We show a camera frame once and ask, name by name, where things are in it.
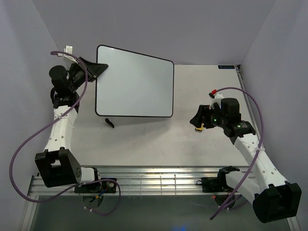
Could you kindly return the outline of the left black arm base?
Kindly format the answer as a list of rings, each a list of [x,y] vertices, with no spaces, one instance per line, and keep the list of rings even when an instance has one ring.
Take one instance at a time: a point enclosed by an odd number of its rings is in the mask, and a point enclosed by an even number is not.
[[[77,186],[74,188],[74,193],[116,193],[115,182],[117,182],[117,178],[109,178],[107,181]]]

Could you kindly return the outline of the aluminium rail frame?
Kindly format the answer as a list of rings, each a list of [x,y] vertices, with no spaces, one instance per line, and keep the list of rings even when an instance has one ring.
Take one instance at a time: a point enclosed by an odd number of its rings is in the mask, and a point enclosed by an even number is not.
[[[197,132],[190,125],[200,104],[209,104],[213,89],[232,86],[226,97],[237,98],[244,120],[255,122],[239,67],[177,65],[174,112],[170,118],[113,117],[110,128],[94,111],[95,84],[88,85],[71,141],[84,167],[98,168],[102,177],[117,178],[121,191],[95,202],[107,217],[84,209],[90,194],[73,190],[48,203],[29,205],[22,222],[31,231],[297,231],[296,218],[261,223],[249,204],[215,219],[219,193],[203,193],[197,181],[213,177],[224,166],[246,170],[245,159],[221,129]]]

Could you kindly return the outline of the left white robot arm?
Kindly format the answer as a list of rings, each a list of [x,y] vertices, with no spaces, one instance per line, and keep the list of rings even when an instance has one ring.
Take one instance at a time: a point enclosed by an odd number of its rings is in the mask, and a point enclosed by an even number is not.
[[[66,70],[57,65],[50,69],[49,76],[54,120],[50,137],[44,151],[36,154],[35,163],[46,187],[85,183],[91,192],[102,187],[98,171],[92,167],[81,167],[71,152],[71,138],[74,122],[79,111],[77,89],[86,81],[93,82],[107,68],[107,64],[97,64],[81,59]]]

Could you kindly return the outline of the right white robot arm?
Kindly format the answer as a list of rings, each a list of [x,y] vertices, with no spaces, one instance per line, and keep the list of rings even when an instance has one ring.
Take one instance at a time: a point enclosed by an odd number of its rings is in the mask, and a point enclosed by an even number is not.
[[[196,130],[219,127],[242,154],[255,180],[246,177],[236,167],[219,170],[218,187],[240,193],[253,207],[262,223],[291,218],[297,215],[302,191],[297,183],[290,183],[274,166],[253,126],[242,120],[240,105],[235,98],[215,97],[210,105],[200,105],[190,120]]]

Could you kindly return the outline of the white dry-erase whiteboard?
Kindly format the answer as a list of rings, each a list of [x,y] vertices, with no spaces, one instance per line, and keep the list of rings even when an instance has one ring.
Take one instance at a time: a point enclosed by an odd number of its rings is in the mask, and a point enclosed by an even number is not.
[[[108,65],[96,80],[98,116],[173,116],[175,65],[171,60],[99,45],[97,63]]]

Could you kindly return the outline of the blue label sticker right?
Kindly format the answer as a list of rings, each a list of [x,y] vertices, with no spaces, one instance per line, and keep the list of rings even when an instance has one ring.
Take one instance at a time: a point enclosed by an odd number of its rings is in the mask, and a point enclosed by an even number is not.
[[[235,69],[233,65],[218,65],[218,69]]]

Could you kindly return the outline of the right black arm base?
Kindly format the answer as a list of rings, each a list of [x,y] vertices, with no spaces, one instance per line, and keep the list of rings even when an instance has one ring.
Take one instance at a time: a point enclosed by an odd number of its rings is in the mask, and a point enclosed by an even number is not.
[[[222,193],[232,190],[232,188],[228,186],[223,186],[217,177],[202,177],[200,180],[196,181],[196,185],[202,187],[203,193]]]

